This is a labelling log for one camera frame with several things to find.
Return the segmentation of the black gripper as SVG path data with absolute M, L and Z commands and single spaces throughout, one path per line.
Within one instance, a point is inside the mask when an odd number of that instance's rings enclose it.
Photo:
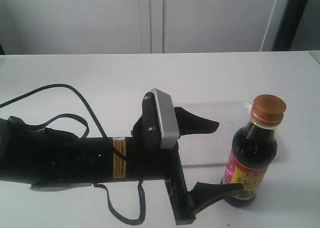
M 217 121 L 196 116 L 182 107 L 175 107 L 174 111 L 181 136 L 212 134 L 220 125 Z M 126 139 L 128 161 L 125 179 L 128 181 L 164 180 L 177 225 L 192 224 L 199 212 L 244 190 L 241 183 L 197 182 L 188 192 L 178 144 L 175 144 L 172 149 L 148 151 L 144 147 L 142 118 L 134 124 L 131 135 L 132 137 Z

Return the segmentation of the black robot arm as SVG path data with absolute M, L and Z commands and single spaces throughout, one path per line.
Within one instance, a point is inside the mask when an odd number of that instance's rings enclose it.
M 191 224 L 200 211 L 243 190 L 240 183 L 202 182 L 187 190 L 179 146 L 174 142 L 168 149 L 160 148 L 159 128 L 157 110 L 144 108 L 132 135 L 121 138 L 117 147 L 111 137 L 78 137 L 48 128 L 47 123 L 28 125 L 11 116 L 0 121 L 0 179 L 29 184 L 31 190 L 39 192 L 90 186 L 106 189 L 106 183 L 136 181 L 138 218 L 126 218 L 108 205 L 119 221 L 131 226 L 145 220 L 142 184 L 147 180 L 165 181 L 177 225 Z

